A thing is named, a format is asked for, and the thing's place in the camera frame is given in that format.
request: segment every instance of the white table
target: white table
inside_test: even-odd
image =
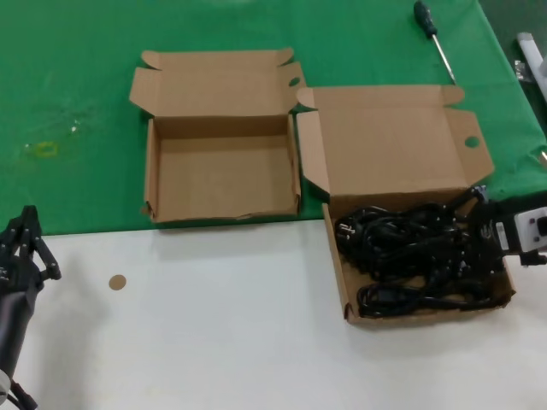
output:
[[[63,278],[15,374],[43,410],[547,408],[547,267],[515,268],[502,311],[367,331],[342,318],[322,221],[47,244]]]

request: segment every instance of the yellow stain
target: yellow stain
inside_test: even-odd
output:
[[[50,158],[57,155],[59,146],[57,143],[47,141],[43,143],[37,143],[34,147],[34,153],[40,158]]]

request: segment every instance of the empty cardboard box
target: empty cardboard box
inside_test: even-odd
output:
[[[323,210],[344,317],[350,323],[431,321],[477,312],[424,311],[412,316],[359,316],[357,291],[371,284],[338,253],[334,222],[356,208],[400,211],[447,202],[493,172],[475,115],[450,108],[455,86],[302,88],[298,101],[315,111],[297,115],[304,176],[330,194]],[[509,273],[494,285],[500,307],[514,294]]]
[[[130,100],[152,114],[144,200],[155,222],[297,214],[292,50],[157,53]]]

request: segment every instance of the screwdriver handle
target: screwdriver handle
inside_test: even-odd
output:
[[[426,34],[427,38],[437,35],[437,28],[433,25],[431,11],[421,1],[414,3],[414,17],[416,18],[418,25]]]

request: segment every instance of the green cloth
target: green cloth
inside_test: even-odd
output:
[[[544,135],[475,0],[428,0],[496,165],[491,195],[547,187]],[[146,123],[128,102],[143,50],[291,46],[309,86],[449,84],[410,0],[3,0],[0,215],[49,234],[153,227],[140,213]],[[303,185],[303,219],[320,201]]]

